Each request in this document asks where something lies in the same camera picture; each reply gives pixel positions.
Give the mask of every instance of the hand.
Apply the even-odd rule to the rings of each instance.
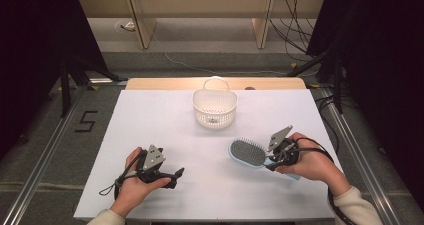
[[[296,141],[307,138],[301,133],[294,133],[289,139]],[[320,148],[316,143],[307,139],[297,140],[299,148]],[[314,151],[302,151],[299,161],[291,166],[279,166],[275,171],[293,173],[310,180],[320,180],[328,185],[334,196],[338,196],[350,189],[351,185],[344,174],[324,154]]]
[[[125,163],[127,167],[131,161],[141,152],[141,148],[136,148],[128,157]],[[135,171],[137,167],[135,162],[129,171]],[[161,178],[152,183],[144,183],[138,177],[127,178],[124,180],[118,198],[111,206],[111,210],[125,218],[132,209],[140,205],[146,196],[171,181],[171,178]]]

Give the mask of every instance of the black cable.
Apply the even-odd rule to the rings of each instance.
[[[122,183],[124,182],[124,180],[127,179],[127,178],[131,178],[131,177],[136,177],[137,176],[137,175],[132,175],[132,176],[125,177],[125,175],[127,175],[128,171],[131,169],[132,165],[134,165],[134,163],[138,159],[140,159],[140,154],[137,155],[130,162],[130,164],[125,168],[124,172],[118,177],[118,179],[115,180],[115,182],[112,185],[110,185],[109,187],[101,190],[99,192],[99,194],[102,195],[102,196],[106,196],[106,195],[108,195],[112,191],[112,188],[115,186],[115,199],[116,199],[118,197],[118,194],[117,193],[119,193],[119,188],[122,186]]]
[[[329,98],[332,98],[332,97],[333,97],[333,95],[330,95],[328,97],[318,98],[318,99],[315,100],[315,102],[319,102],[319,101],[322,101],[322,100],[325,100],[325,99],[329,99]]]
[[[327,152],[327,150],[325,150],[325,148],[319,144],[317,141],[310,139],[310,138],[306,138],[306,137],[301,137],[296,139],[294,142],[297,144],[297,141],[299,141],[300,139],[305,139],[305,140],[309,140],[314,142],[315,144],[317,144],[318,146],[320,146],[323,150],[318,149],[318,148],[298,148],[298,149],[293,149],[290,151],[313,151],[313,152],[320,152],[322,154],[324,154],[328,159],[330,159],[331,162],[334,163],[333,158],[331,157],[331,155]],[[337,207],[334,204],[334,195],[331,192],[330,188],[327,189],[327,197],[328,197],[328,202],[330,203],[331,208],[333,209],[333,211],[336,213],[336,215],[347,225],[355,225],[354,222],[352,222],[352,220],[350,220],[343,212],[342,210],[340,210],[339,207]]]
[[[269,20],[270,21],[270,23],[271,23],[271,25],[274,27],[274,30],[277,32],[277,34],[281,37],[281,38],[283,38],[284,39],[284,42],[285,42],[285,49],[286,49],[286,53],[287,53],[287,55],[290,57],[290,58],[292,58],[292,59],[294,59],[294,60],[297,60],[297,61],[301,61],[301,62],[308,62],[308,60],[303,60],[303,59],[299,59],[299,58],[295,58],[295,57],[293,57],[289,52],[288,52],[288,50],[287,50],[287,43],[289,43],[290,45],[292,45],[293,47],[295,47],[296,49],[298,49],[298,50],[300,50],[301,52],[303,52],[303,53],[305,53],[306,54],[306,50],[304,50],[303,48],[301,48],[301,47],[299,47],[297,44],[295,44],[293,41],[291,41],[286,35],[284,35],[275,25],[274,25],[274,23],[272,22],[272,20],[270,19]]]
[[[283,21],[283,19],[281,19],[281,18],[280,18],[280,22],[281,22],[281,23],[282,23],[285,27],[287,27],[288,29],[291,29],[293,32],[303,33],[303,34],[305,34],[305,35],[312,36],[312,34],[310,34],[310,33],[307,33],[307,32],[304,32],[304,31],[299,31],[299,30],[297,30],[297,29],[294,29],[294,28],[292,28],[292,27],[289,27],[289,25],[287,25],[287,24]]]
[[[314,30],[314,26],[312,26],[311,22],[309,22],[309,19],[306,18],[306,22],[308,22],[309,26],[311,26],[312,30]]]
[[[320,106],[319,106],[319,111],[321,112],[322,111],[322,109],[324,109],[325,107],[327,107],[328,105],[330,105],[331,103],[333,103],[333,101],[334,100],[331,100],[331,101],[328,101],[328,99],[324,99],[322,102],[321,102],[321,104],[320,104]]]
[[[289,4],[289,2],[288,2],[288,0],[285,0],[285,2],[286,2],[286,4],[287,4],[287,7],[289,8],[289,11],[290,11],[290,14],[291,14],[291,16],[292,16],[292,20],[291,20],[291,22],[290,22],[290,26],[291,26],[291,24],[292,24],[292,22],[293,22],[293,20],[295,21],[295,23],[296,23],[296,25],[297,25],[297,28],[298,28],[298,30],[300,30],[300,31],[302,31],[303,32],[303,30],[302,30],[302,28],[301,28],[301,26],[299,25],[299,21],[297,20],[297,0],[294,0],[294,8],[293,8],[293,11],[292,11],[292,9],[291,9],[291,6],[290,6],[290,4]],[[302,43],[303,43],[303,46],[305,47],[305,49],[307,49],[307,46],[305,45],[305,42],[303,41],[303,39],[302,39],[302,35],[301,35],[301,33],[299,33],[299,37],[300,37],[300,40],[302,41]]]

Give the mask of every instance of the white sleeve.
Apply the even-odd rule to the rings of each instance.
[[[334,197],[334,205],[355,224],[383,224],[373,205],[362,199],[361,192],[356,187],[352,186],[347,192]],[[336,224],[344,222],[336,216]]]
[[[97,217],[91,220],[88,225],[124,225],[125,219],[114,211],[107,209],[101,211]]]

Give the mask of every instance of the hairbrush bristles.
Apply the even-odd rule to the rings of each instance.
[[[228,148],[230,156],[243,164],[254,168],[264,166],[266,159],[265,148],[254,141],[238,138]]]

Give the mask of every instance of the white table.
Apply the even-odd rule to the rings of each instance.
[[[320,142],[339,161],[309,90],[235,90],[239,102],[234,123],[211,131],[196,123],[194,90],[125,90],[99,150],[75,212],[90,219],[113,203],[113,192],[98,192],[123,172],[125,158],[137,146],[164,148],[160,171],[184,174],[175,189],[159,189],[128,218],[143,221],[222,222],[298,221],[334,217],[327,186],[296,181],[266,168],[252,169],[230,158],[228,146],[244,137],[267,146],[270,136],[288,125]]]

